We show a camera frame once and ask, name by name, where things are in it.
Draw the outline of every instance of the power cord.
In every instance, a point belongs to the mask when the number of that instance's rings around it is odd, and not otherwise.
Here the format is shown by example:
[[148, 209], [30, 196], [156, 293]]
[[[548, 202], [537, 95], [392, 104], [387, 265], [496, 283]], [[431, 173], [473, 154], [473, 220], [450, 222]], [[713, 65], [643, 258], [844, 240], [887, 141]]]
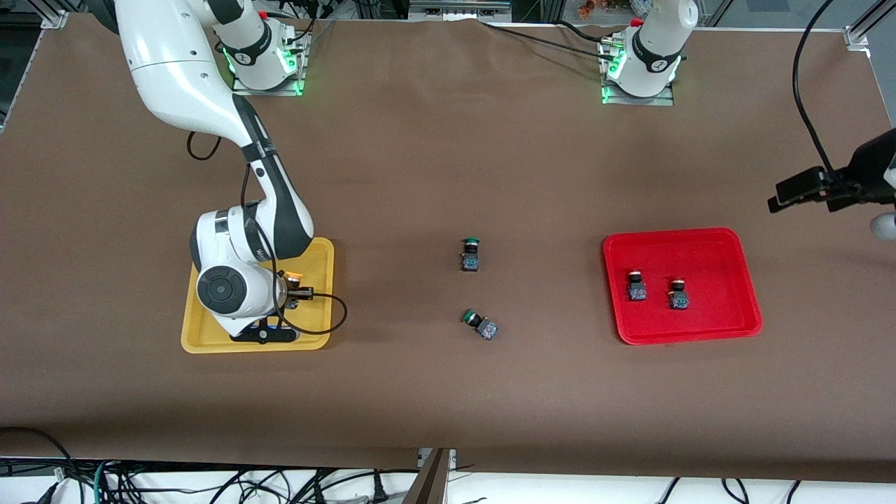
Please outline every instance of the power cord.
[[66, 450], [65, 447], [62, 446], [62, 443], [57, 441], [56, 438], [54, 438], [53, 436], [50, 436], [43, 430], [33, 429], [31, 427], [19, 427], [19, 426], [0, 427], [0, 434], [4, 434], [6, 432], [21, 432], [24, 434], [32, 434], [35, 436], [40, 436], [43, 439], [46, 439], [47, 441], [49, 441], [50, 444], [52, 444], [53, 447], [55, 449], [57, 449], [59, 451], [59, 453], [61, 453], [62, 456], [65, 458], [66, 465], [68, 466], [67, 468], [72, 469], [72, 474], [67, 474], [67, 476], [74, 479], [75, 481], [77, 481], [79, 483], [78, 484], [78, 495], [81, 498], [81, 504], [84, 504], [84, 492], [81, 489], [81, 483], [87, 482], [89, 480], [89, 476], [87, 475], [87, 473], [85, 473], [78, 467], [78, 465], [74, 462], [72, 455], [69, 454], [68, 450]]
[[[41, 432], [41, 437], [45, 437], [46, 433], [43, 431], [37, 431], [31, 428], [0, 428], [0, 433], [5, 431], [19, 431], [23, 433], [38, 433]], [[60, 453], [64, 455], [67, 454], [67, 451], [64, 448], [61, 448]], [[24, 469], [14, 471], [14, 467], [24, 467]], [[216, 464], [192, 464], [192, 463], [167, 463], [167, 462], [130, 462], [130, 461], [109, 461], [109, 460], [78, 460], [71, 458], [69, 456], [68, 459], [63, 457], [55, 457], [55, 458], [13, 458], [13, 457], [4, 457], [0, 458], [0, 469], [5, 469], [6, 471], [0, 474], [0, 477], [4, 476], [13, 476], [17, 474], [27, 473], [35, 470], [45, 470], [48, 468], [62, 468], [65, 470], [65, 476], [74, 479], [81, 485], [86, 485], [90, 489], [90, 493], [92, 494], [92, 501], [94, 503], [97, 502], [97, 494], [99, 495], [99, 504], [148, 504], [147, 500], [144, 498], [144, 494], [146, 493], [166, 493], [166, 492], [176, 492], [183, 494], [199, 494], [205, 492], [215, 492], [215, 496], [212, 497], [211, 503], [218, 501], [224, 491], [233, 485], [238, 485], [240, 487], [240, 497], [236, 501], [235, 504], [246, 504], [249, 500], [252, 499], [259, 492], [269, 493], [277, 497], [278, 501], [282, 503], [284, 500], [298, 500], [298, 496], [302, 495], [303, 490], [297, 494], [293, 494], [292, 487], [290, 486], [289, 479], [287, 479], [284, 471], [288, 469], [295, 469], [295, 467], [286, 467], [286, 466], [237, 466], [237, 474], [230, 478], [223, 485], [213, 486], [210, 488], [201, 488], [196, 490], [190, 489], [178, 489], [178, 488], [142, 488], [138, 487], [134, 484], [133, 478], [142, 473], [146, 472], [173, 472], [173, 471], [219, 471], [221, 470], [220, 465]], [[247, 481], [245, 480], [246, 473], [249, 470], [271, 470], [271, 473], [266, 475], [260, 481]], [[318, 474], [315, 478], [318, 478], [317, 481], [321, 481], [326, 476], [332, 474], [334, 472], [333, 469], [320, 469], [318, 470]], [[287, 491], [286, 495], [279, 491], [278, 489], [272, 488], [270, 486], [265, 486], [265, 484], [277, 476], [283, 478], [284, 483], [286, 485]], [[307, 487], [310, 488], [311, 484], [314, 482], [314, 478], [307, 483]], [[79, 487], [80, 498], [83, 501], [84, 495], [82, 487]], [[37, 504], [51, 504], [49, 499], [52, 497], [50, 495], [50, 490], [45, 492], [44, 497], [38, 501]]]
[[299, 39], [301, 39], [302, 37], [304, 37], [305, 35], [307, 35], [307, 33], [308, 33], [309, 31], [312, 31], [312, 30], [314, 29], [314, 22], [315, 22], [315, 21], [317, 21], [317, 18], [312, 18], [312, 19], [311, 19], [311, 22], [308, 23], [308, 27], [307, 27], [307, 28], [305, 28], [304, 30], [302, 30], [298, 35], [296, 35], [296, 36], [293, 37], [292, 39], [287, 39], [286, 43], [287, 43], [287, 44], [291, 44], [291, 43], [295, 42], [296, 40], [299, 40]]
[[218, 151], [218, 147], [221, 145], [221, 137], [218, 137], [218, 140], [215, 141], [215, 146], [211, 148], [211, 152], [207, 156], [199, 156], [193, 152], [193, 137], [196, 136], [195, 131], [191, 131], [189, 135], [186, 136], [186, 153], [190, 154], [190, 157], [197, 161], [208, 161], [211, 159], [211, 156], [215, 155], [215, 152]]
[[750, 504], [750, 496], [746, 493], [744, 482], [740, 481], [740, 478], [735, 478], [734, 481], [737, 482], [737, 486], [740, 487], [740, 491], [744, 494], [744, 497], [741, 499], [740, 497], [735, 495], [733, 491], [731, 491], [731, 489], [728, 487], [728, 478], [722, 478], [722, 488], [725, 489], [725, 493], [727, 493], [731, 499], [740, 502], [740, 504]]
[[588, 41], [590, 41], [590, 42], [597, 42], [597, 43], [600, 43], [600, 37], [592, 37], [592, 36], [589, 35], [588, 33], [585, 33], [584, 31], [579, 30], [578, 28], [576, 28], [576, 27], [575, 27], [572, 23], [570, 23], [570, 22], [564, 21], [564, 20], [562, 20], [562, 19], [558, 19], [557, 21], [554, 22], [554, 24], [559, 24], [560, 26], [565, 26], [566, 28], [572, 30], [573, 33], [575, 33], [575, 34], [578, 35], [579, 37], [581, 37], [581, 38], [583, 38], [583, 39], [586, 39], [586, 40], [588, 40]]
[[824, 171], [827, 173], [828, 177], [837, 184], [840, 188], [847, 192], [852, 198], [859, 201], [860, 203], [883, 203], [878, 201], [876, 198], [861, 195], [854, 187], [848, 186], [837, 171], [831, 165], [831, 159], [828, 158], [828, 153], [824, 150], [824, 146], [822, 145], [822, 141], [818, 136], [818, 132], [815, 131], [815, 126], [812, 124], [812, 120], [809, 118], [809, 115], [806, 113], [806, 107], [803, 106], [803, 98], [799, 94], [799, 62], [803, 56], [803, 48], [806, 46], [806, 40], [809, 38], [809, 34], [814, 28], [815, 24], [818, 22], [818, 18], [822, 17], [822, 14], [825, 10], [827, 10], [828, 6], [834, 0], [826, 0], [821, 7], [818, 8], [818, 11], [815, 12], [815, 15], [812, 16], [812, 19], [809, 21], [809, 24], [806, 25], [806, 29], [803, 31], [803, 36], [799, 40], [799, 45], [797, 45], [797, 52], [793, 56], [793, 74], [792, 74], [792, 84], [793, 84], [793, 99], [797, 103], [797, 110], [799, 110], [799, 116], [803, 119], [803, 124], [806, 125], [806, 129], [809, 131], [809, 136], [812, 137], [812, 143], [815, 146], [815, 149], [818, 151], [818, 155], [822, 158], [822, 164], [824, 165]]
[[679, 477], [672, 478], [672, 482], [669, 484], [668, 487], [666, 487], [666, 493], [663, 494], [662, 499], [657, 500], [657, 504], [666, 504], [667, 502], [669, 502], [669, 497], [672, 496], [672, 490], [675, 489], [675, 486], [680, 481], [681, 481], [681, 478], [679, 478]]
[[[352, 480], [356, 480], [357, 478], [366, 478], [367, 476], [373, 476], [374, 474], [394, 474], [394, 473], [418, 473], [417, 470], [412, 469], [389, 469], [385, 471], [368, 471], [366, 473], [352, 474], [351, 476], [346, 476], [341, 480], [336, 480], [335, 482], [327, 483], [323, 487], [321, 487], [320, 492], [324, 492], [329, 490], [330, 488], [343, 484], [345, 482], [350, 482]], [[304, 495], [301, 493], [296, 494], [296, 497], [289, 502], [289, 504], [311, 504], [311, 497], [302, 500]]]
[[797, 488], [799, 488], [800, 483], [800, 480], [796, 480], [792, 485], [790, 485], [790, 490], [787, 492], [787, 504], [792, 504], [793, 494], [797, 493]]
[[296, 495], [294, 495], [287, 504], [297, 504], [298, 501], [310, 492], [316, 484], [320, 485], [320, 482], [335, 472], [335, 469], [318, 469], [317, 472], [314, 473], [314, 476], [312, 476], [302, 488], [298, 489]]
[[538, 37], [534, 37], [528, 33], [521, 33], [519, 31], [514, 31], [514, 30], [507, 30], [503, 26], [495, 26], [494, 24], [488, 24], [488, 23], [483, 23], [483, 24], [485, 24], [488, 28], [491, 28], [492, 30], [503, 31], [504, 33], [509, 33], [511, 35], [515, 35], [517, 37], [522, 37], [524, 39], [535, 40], [536, 42], [541, 42], [542, 44], [554, 46], [555, 48], [566, 49], [566, 50], [572, 51], [574, 53], [584, 54], [585, 56], [594, 56], [597, 59], [606, 59], [607, 61], [610, 61], [613, 59], [613, 57], [611, 55], [598, 54], [598, 53], [594, 53], [591, 51], [586, 51], [585, 49], [579, 49], [579, 48], [574, 48], [572, 46], [566, 46], [564, 44], [560, 44], [560, 43], [554, 42], [552, 40], [546, 40], [546, 39], [540, 39]]
[[383, 488], [383, 478], [379, 473], [374, 473], [374, 498], [371, 502], [373, 502], [373, 504], [380, 504], [387, 500], [389, 500], [389, 494], [386, 493], [386, 490]]
[[296, 15], [296, 19], [298, 19], [298, 11], [296, 10], [295, 2], [280, 2], [280, 9], [283, 8], [284, 4], [289, 4], [289, 8], [292, 9], [292, 13]]

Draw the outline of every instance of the metal bracket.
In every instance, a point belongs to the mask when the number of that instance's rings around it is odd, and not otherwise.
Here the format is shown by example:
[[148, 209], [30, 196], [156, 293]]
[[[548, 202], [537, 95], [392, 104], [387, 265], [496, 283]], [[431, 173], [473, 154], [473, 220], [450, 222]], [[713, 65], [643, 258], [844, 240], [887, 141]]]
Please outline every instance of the metal bracket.
[[652, 105], [656, 107], [671, 107], [675, 105], [671, 84], [666, 84], [663, 91], [660, 91], [658, 95], [649, 98], [632, 96], [631, 94], [622, 91], [619, 84], [609, 80], [604, 74], [600, 76], [600, 85], [601, 99], [604, 103], [615, 103], [618, 105]]
[[56, 16], [44, 17], [41, 14], [40, 17], [43, 18], [43, 21], [40, 22], [41, 30], [59, 30], [65, 26], [65, 21], [68, 20], [68, 12], [56, 11]]
[[9, 120], [9, 116], [13, 113], [13, 108], [15, 108], [15, 101], [19, 98], [19, 93], [22, 92], [22, 84], [25, 83], [25, 78], [28, 76], [28, 72], [31, 70], [31, 64], [34, 63], [34, 57], [38, 54], [38, 48], [40, 47], [40, 41], [44, 39], [44, 31], [41, 30], [38, 34], [38, 40], [34, 44], [34, 49], [31, 50], [31, 56], [28, 57], [28, 63], [25, 65], [25, 71], [22, 72], [22, 78], [19, 81], [18, 86], [15, 88], [15, 94], [13, 94], [13, 99], [9, 102], [9, 109], [6, 110], [6, 117], [0, 121], [0, 135], [3, 134], [4, 129], [6, 128], [6, 121]]
[[426, 462], [414, 478], [408, 494], [402, 504], [442, 504], [445, 499], [445, 485], [448, 483], [448, 472], [452, 470], [454, 450], [449, 448], [428, 449]]
[[851, 26], [843, 29], [843, 39], [846, 41], [846, 49], [850, 51], [868, 52], [868, 37], [865, 35], [858, 39], [854, 39], [854, 37], [855, 33], [852, 31]]
[[236, 336], [230, 336], [230, 340], [238, 343], [292, 343], [298, 339], [298, 332], [292, 327], [271, 327], [268, 318], [262, 318], [256, 324], [243, 329]]
[[[417, 450], [417, 469], [423, 468], [423, 465], [426, 463], [426, 461], [429, 459], [430, 454], [432, 454], [432, 453], [433, 453], [432, 448], [420, 448], [419, 450]], [[448, 450], [448, 457], [449, 457], [448, 470], [453, 471], [454, 469], [457, 469], [457, 450], [455, 450], [455, 449]]]
[[858, 17], [856, 22], [843, 29], [843, 38], [850, 51], [868, 52], [868, 33], [877, 23], [896, 10], [896, 0], [878, 0]]
[[[286, 26], [287, 38], [295, 38], [296, 29], [290, 25]], [[297, 70], [294, 74], [287, 77], [279, 86], [263, 91], [254, 90], [240, 82], [238, 77], [235, 77], [233, 82], [233, 92], [244, 96], [302, 96], [305, 93], [305, 78], [308, 75], [308, 50], [311, 47], [311, 41], [313, 39], [314, 34], [309, 31], [292, 44], [285, 47], [287, 51], [296, 53], [284, 56], [283, 59], [285, 64], [294, 65]], [[233, 75], [236, 75], [232, 66], [230, 67], [230, 72]]]

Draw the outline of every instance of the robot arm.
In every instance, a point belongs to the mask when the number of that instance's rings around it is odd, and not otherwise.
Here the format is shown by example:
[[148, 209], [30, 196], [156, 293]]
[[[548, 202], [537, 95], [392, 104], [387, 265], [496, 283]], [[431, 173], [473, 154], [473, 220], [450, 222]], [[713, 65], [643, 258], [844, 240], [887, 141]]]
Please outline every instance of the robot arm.
[[[896, 129], [861, 145], [849, 165], [833, 174], [816, 166], [775, 186], [769, 211], [778, 213], [795, 204], [825, 202], [828, 212], [853, 204], [896, 204]], [[879, 239], [896, 240], [896, 213], [882, 213], [871, 221]]]
[[694, 0], [653, 0], [644, 24], [614, 35], [625, 41], [625, 54], [607, 76], [623, 91], [647, 98], [663, 91], [675, 78], [681, 49], [697, 26]]
[[116, 18], [127, 64], [146, 108], [185, 130], [238, 145], [265, 198], [205, 213], [190, 238], [199, 299], [231, 335], [275, 310], [287, 285], [257, 263], [300, 256], [314, 236], [311, 215], [283, 168], [252, 105], [220, 77], [202, 30], [212, 26], [248, 84], [270, 88], [289, 75], [280, 56], [276, 20], [263, 21], [250, 0], [117, 0]]

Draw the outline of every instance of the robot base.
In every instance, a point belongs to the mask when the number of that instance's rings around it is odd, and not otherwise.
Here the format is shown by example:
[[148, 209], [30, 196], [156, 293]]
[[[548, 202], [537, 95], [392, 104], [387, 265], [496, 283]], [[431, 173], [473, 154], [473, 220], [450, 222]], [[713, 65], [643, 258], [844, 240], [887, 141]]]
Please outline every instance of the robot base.
[[[609, 54], [618, 59], [620, 57], [618, 41], [610, 39], [608, 42], [610, 43], [598, 44], [598, 53]], [[600, 97], [603, 103], [616, 103], [620, 105], [654, 105], [660, 107], [671, 107], [675, 104], [672, 96], [671, 83], [666, 84], [666, 87], [663, 88], [663, 91], [660, 91], [659, 94], [647, 98], [633, 96], [623, 91], [622, 88], [619, 87], [619, 84], [607, 76], [607, 73], [610, 71], [610, 67], [613, 64], [617, 64], [617, 62], [600, 60]]]
[[[291, 25], [285, 25], [287, 37], [295, 37], [296, 29]], [[305, 93], [305, 78], [308, 74], [308, 49], [313, 39], [312, 33], [306, 33], [300, 36], [295, 42], [286, 46], [283, 53], [283, 61], [290, 68], [295, 67], [297, 70], [294, 74], [286, 78], [283, 83], [269, 90], [255, 90], [243, 84], [238, 77], [234, 77], [233, 92], [242, 95], [251, 96], [302, 96]], [[233, 75], [233, 67], [230, 67], [230, 73]]]
[[[312, 240], [308, 250], [300, 257], [277, 261], [280, 269], [301, 273], [302, 284], [314, 287], [315, 292], [332, 292], [333, 264], [335, 252], [333, 244], [326, 238]], [[180, 334], [180, 344], [190, 353], [230, 353], [230, 352], [287, 352], [296, 350], [317, 350], [330, 339], [330, 335], [304, 335], [292, 339], [295, 333], [284, 325], [276, 329], [276, 317], [269, 317], [271, 328], [265, 330], [259, 325], [249, 328], [240, 336], [231, 339], [211, 313], [205, 309], [196, 296], [198, 273], [191, 267], [190, 284], [186, 294], [184, 324]], [[310, 331], [326, 330], [332, 325], [332, 304], [330, 298], [315, 297], [310, 301], [300, 301], [296, 309], [286, 310], [289, 321]], [[259, 344], [261, 331], [265, 331], [268, 344]]]

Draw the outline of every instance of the black cable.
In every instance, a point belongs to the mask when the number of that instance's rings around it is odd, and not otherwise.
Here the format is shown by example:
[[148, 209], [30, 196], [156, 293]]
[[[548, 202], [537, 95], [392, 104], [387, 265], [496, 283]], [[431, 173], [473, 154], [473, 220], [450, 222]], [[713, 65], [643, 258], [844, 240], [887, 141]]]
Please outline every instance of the black cable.
[[71, 476], [75, 481], [78, 482], [78, 496], [81, 499], [81, 504], [84, 504], [84, 491], [81, 488], [81, 483], [86, 479], [90, 480], [90, 477], [86, 475], [86, 473], [82, 472], [81, 469], [74, 463], [74, 459], [72, 459], [72, 455], [68, 453], [68, 450], [62, 446], [62, 443], [56, 440], [53, 436], [50, 436], [46, 432], [40, 429], [33, 429], [31, 427], [18, 427], [18, 426], [9, 426], [9, 427], [0, 427], [0, 434], [4, 432], [24, 432], [28, 434], [34, 434], [36, 436], [40, 436], [43, 439], [49, 441], [54, 448], [59, 450], [59, 453], [65, 457], [65, 462], [68, 463], [69, 467], [72, 468], [73, 475]]
[[715, 18], [716, 21], [714, 23], [709, 24], [710, 28], [715, 28], [715, 27], [719, 26], [719, 23], [722, 21], [722, 17], [728, 13], [728, 8], [733, 3], [734, 2], [728, 2], [728, 4], [725, 5], [725, 9], [723, 9], [722, 12], [720, 12], [720, 13], [716, 12], [715, 14], [712, 15], [712, 17]]
[[667, 502], [669, 502], [669, 497], [672, 495], [672, 490], [675, 489], [675, 485], [677, 485], [680, 481], [681, 478], [679, 477], [672, 478], [672, 482], [668, 487], [666, 487], [666, 493], [663, 494], [662, 499], [657, 501], [657, 504], [666, 504]]
[[744, 497], [741, 499], [737, 495], [734, 494], [733, 491], [728, 487], [728, 478], [722, 478], [722, 488], [725, 489], [725, 492], [731, 499], [740, 502], [740, 504], [750, 504], [750, 496], [746, 493], [746, 487], [744, 486], [744, 482], [740, 481], [740, 478], [735, 478], [734, 481], [737, 482], [737, 486], [740, 487], [740, 491], [744, 493]]
[[58, 486], [59, 482], [55, 482], [50, 485], [50, 488], [48, 488], [47, 491], [45, 491], [44, 494], [40, 496], [37, 504], [50, 504], [51, 502], [53, 502], [53, 494], [56, 493], [56, 487]]
[[241, 486], [242, 486], [243, 483], [246, 483], [246, 484], [251, 485], [251, 486], [249, 486], [248, 488], [243, 489], [243, 494], [242, 494], [242, 496], [245, 496], [245, 497], [243, 498], [243, 497], [241, 496], [241, 501], [247, 500], [249, 497], [252, 497], [253, 495], [257, 494], [258, 491], [267, 491], [268, 493], [270, 493], [270, 494], [272, 494], [272, 495], [276, 495], [276, 496], [277, 496], [277, 501], [278, 501], [280, 504], [282, 504], [283, 500], [289, 500], [289, 497], [284, 497], [282, 493], [280, 493], [280, 492], [278, 492], [278, 491], [275, 491], [275, 490], [272, 490], [272, 489], [269, 489], [269, 488], [267, 488], [267, 487], [264, 486], [264, 483], [267, 482], [268, 480], [270, 480], [271, 478], [273, 478], [274, 476], [276, 476], [277, 473], [278, 473], [277, 471], [272, 471], [270, 474], [268, 474], [267, 476], [263, 477], [263, 478], [261, 479], [261, 481], [259, 481], [259, 482], [241, 482], [241, 483], [240, 483]]
[[345, 301], [343, 301], [342, 298], [340, 298], [339, 296], [334, 296], [332, 294], [327, 294], [324, 292], [315, 292], [314, 297], [330, 298], [331, 300], [334, 300], [342, 305], [342, 318], [333, 327], [330, 327], [329, 329], [324, 329], [323, 331], [310, 331], [308, 329], [303, 329], [299, 326], [296, 326], [295, 324], [290, 322], [289, 319], [286, 318], [285, 315], [283, 315], [283, 309], [280, 307], [279, 302], [277, 302], [277, 278], [278, 278], [277, 257], [276, 257], [276, 254], [274, 253], [273, 247], [271, 246], [271, 242], [268, 241], [268, 237], [265, 235], [262, 227], [259, 226], [258, 222], [255, 222], [255, 221], [253, 221], [253, 225], [255, 226], [256, 229], [258, 229], [258, 236], [262, 237], [262, 240], [264, 241], [264, 245], [268, 248], [268, 252], [270, 253], [269, 255], [271, 256], [271, 273], [274, 276], [274, 281], [271, 284], [271, 297], [273, 298], [273, 301], [274, 301], [274, 309], [277, 311], [277, 317], [279, 317], [280, 320], [282, 320], [284, 323], [286, 323], [287, 326], [292, 327], [293, 329], [295, 329], [296, 331], [298, 331], [299, 333], [302, 333], [304, 335], [312, 335], [312, 336], [327, 335], [327, 334], [339, 329], [340, 327], [342, 327], [342, 325], [345, 324], [346, 319], [349, 318], [349, 307], [346, 306]]
[[122, 502], [131, 502], [133, 504], [145, 504], [146, 500], [143, 499], [143, 496], [136, 490], [136, 486], [134, 482], [131, 481], [131, 475], [127, 471], [122, 471], [117, 474], [118, 476], [118, 498]]
[[797, 493], [797, 488], [799, 488], [800, 483], [801, 481], [796, 480], [792, 485], [790, 485], [790, 490], [788, 490], [787, 492], [787, 504], [792, 504], [793, 494]]
[[43, 471], [45, 469], [49, 469], [52, 465], [38, 465], [37, 467], [29, 467], [28, 469], [21, 469], [20, 471], [14, 471], [12, 465], [2, 465], [2, 467], [6, 468], [6, 474], [3, 476], [15, 476], [17, 474], [25, 474], [25, 473], [33, 473], [34, 471]]
[[186, 136], [186, 153], [187, 153], [187, 154], [190, 154], [190, 157], [193, 158], [193, 159], [195, 159], [195, 160], [197, 160], [197, 161], [208, 161], [208, 160], [210, 160], [210, 159], [211, 159], [211, 156], [215, 155], [215, 152], [218, 151], [218, 147], [221, 145], [221, 137], [219, 136], [219, 137], [218, 137], [218, 140], [215, 141], [215, 146], [211, 148], [211, 152], [209, 152], [209, 155], [207, 155], [207, 156], [205, 156], [205, 157], [202, 157], [202, 156], [197, 156], [197, 155], [193, 152], [193, 137], [194, 137], [194, 136], [196, 136], [196, 132], [195, 132], [195, 131], [191, 131], [190, 134]]
[[831, 159], [828, 157], [828, 153], [824, 150], [821, 138], [819, 138], [818, 132], [815, 131], [815, 126], [812, 124], [812, 119], [810, 119], [809, 115], [806, 113], [806, 107], [803, 106], [803, 98], [799, 93], [799, 62], [803, 56], [803, 48], [806, 46], [806, 41], [809, 39], [809, 34], [812, 31], [812, 28], [818, 22], [818, 18], [822, 17], [822, 14], [825, 10], [827, 10], [828, 6], [832, 2], [833, 0], [826, 0], [824, 4], [822, 4], [822, 6], [818, 8], [818, 11], [815, 12], [815, 15], [812, 16], [812, 19], [806, 25], [806, 29], [803, 30], [803, 36], [799, 40], [799, 45], [797, 45], [797, 52], [793, 56], [793, 74], [791, 75], [793, 84], [793, 100], [797, 104], [799, 116], [803, 119], [803, 124], [806, 125], [806, 129], [809, 131], [809, 136], [812, 137], [812, 144], [818, 151], [818, 155], [822, 158], [824, 171], [825, 173], [827, 173], [828, 177], [830, 177], [837, 186], [842, 188], [847, 192], [847, 194], [849, 194], [852, 198], [856, 199], [860, 203], [882, 203], [876, 198], [860, 195], [855, 188], [850, 187], [845, 182], [843, 182], [840, 174], [838, 174], [831, 165]]
[[491, 28], [492, 30], [503, 31], [504, 33], [510, 33], [511, 35], [516, 35], [517, 37], [523, 37], [524, 39], [535, 40], [536, 42], [541, 42], [542, 44], [548, 44], [549, 46], [554, 46], [555, 48], [566, 49], [566, 50], [572, 51], [574, 53], [584, 54], [586, 56], [594, 56], [598, 59], [606, 59], [607, 61], [610, 61], [613, 59], [613, 57], [611, 55], [592, 53], [591, 51], [586, 51], [584, 49], [574, 48], [571, 46], [565, 46], [563, 44], [558, 44], [557, 42], [553, 42], [551, 40], [545, 40], [545, 39], [539, 39], [538, 37], [533, 37], [528, 33], [521, 33], [519, 31], [507, 30], [506, 28], [504, 28], [502, 26], [495, 26], [494, 24], [488, 24], [488, 23], [483, 23], [483, 24], [485, 24], [488, 28]]
[[246, 474], [247, 472], [248, 471], [245, 470], [237, 471], [237, 473], [234, 474], [229, 480], [227, 480], [226, 483], [222, 484], [220, 488], [218, 488], [218, 491], [216, 491], [215, 494], [211, 497], [211, 500], [209, 500], [209, 504], [215, 504], [215, 502], [220, 498], [221, 494], [224, 493], [224, 490], [226, 490], [228, 486], [238, 482], [239, 479], [243, 477], [243, 474]]
[[278, 473], [280, 473], [280, 477], [283, 478], [283, 482], [286, 483], [287, 500], [289, 500], [289, 496], [292, 495], [292, 485], [289, 484], [289, 478], [286, 477], [286, 473], [284, 473], [282, 469], [280, 469]]
[[78, 470], [80, 471], [79, 473], [69, 474], [72, 472], [72, 466], [67, 461], [61, 460], [61, 459], [40, 459], [40, 458], [9, 459], [9, 458], [6, 458], [3, 460], [0, 460], [0, 467], [7, 467], [7, 468], [11, 469], [12, 467], [15, 467], [17, 465], [26, 465], [29, 468], [22, 469], [20, 471], [10, 471], [10, 473], [8, 475], [29, 473], [32, 471], [37, 471], [39, 469], [47, 469], [49, 467], [60, 467], [62, 469], [67, 470], [66, 476], [69, 478], [72, 478], [72, 479], [75, 479], [75, 480], [78, 480], [78, 481], [84, 482], [84, 483], [89, 483], [89, 484], [93, 483], [92, 476], [91, 477], [87, 476], [88, 469], [85, 469], [83, 467], [78, 467]]
[[240, 208], [246, 208], [246, 186], [249, 185], [250, 171], [252, 171], [252, 166], [249, 163], [246, 163], [246, 173], [243, 175], [243, 188], [239, 191]]
[[296, 4], [293, 2], [287, 2], [289, 8], [292, 9], [292, 13], [296, 15], [296, 19], [298, 19], [298, 11], [296, 10]]
[[591, 42], [597, 42], [597, 43], [600, 43], [600, 37], [592, 37], [592, 36], [589, 35], [588, 33], [585, 33], [584, 31], [579, 30], [578, 28], [576, 28], [576, 27], [575, 27], [572, 23], [570, 23], [570, 22], [566, 22], [566, 21], [564, 21], [564, 20], [562, 20], [562, 19], [558, 19], [557, 21], [554, 22], [554, 24], [559, 24], [559, 25], [561, 25], [561, 26], [565, 26], [566, 28], [572, 30], [573, 33], [575, 33], [575, 34], [578, 35], [579, 37], [582, 37], [583, 39], [590, 40]]
[[320, 483], [325, 478], [327, 478], [328, 476], [330, 476], [331, 474], [333, 474], [335, 472], [336, 472], [335, 469], [318, 469], [317, 472], [314, 473], [314, 476], [312, 476], [304, 485], [302, 485], [302, 488], [298, 489], [298, 492], [296, 492], [296, 495], [294, 495], [293, 498], [290, 499], [287, 504], [297, 504], [299, 502], [299, 500], [303, 496], [305, 496], [305, 494], [307, 494], [308, 492], [311, 491], [311, 489], [314, 488], [315, 483]]
[[[365, 478], [367, 476], [373, 476], [374, 474], [393, 474], [393, 473], [419, 473], [419, 471], [417, 471], [415, 469], [387, 469], [385, 471], [369, 471], [367, 473], [352, 474], [351, 476], [346, 476], [345, 478], [342, 478], [341, 480], [336, 480], [335, 482], [327, 483], [326, 485], [321, 487], [321, 492], [324, 492], [338, 484], [350, 482], [351, 480], [356, 480], [357, 478]], [[309, 499], [301, 500], [298, 502], [298, 504], [308, 504]]]
[[184, 494], [193, 494], [193, 493], [205, 493], [206, 491], [214, 491], [219, 489], [220, 486], [213, 486], [210, 488], [201, 488], [199, 490], [190, 490], [188, 488], [143, 488], [138, 486], [131, 487], [131, 490], [137, 491], [140, 493], [184, 493]]
[[292, 39], [287, 39], [286, 43], [287, 43], [287, 44], [291, 44], [291, 43], [295, 42], [296, 40], [299, 40], [299, 39], [301, 39], [302, 37], [304, 37], [305, 35], [307, 35], [309, 31], [311, 31], [311, 30], [314, 29], [314, 22], [315, 22], [315, 21], [317, 21], [317, 19], [316, 19], [316, 18], [312, 18], [312, 19], [311, 19], [311, 22], [308, 23], [308, 26], [307, 26], [304, 30], [302, 30], [298, 35], [296, 35], [296, 36], [293, 37]]

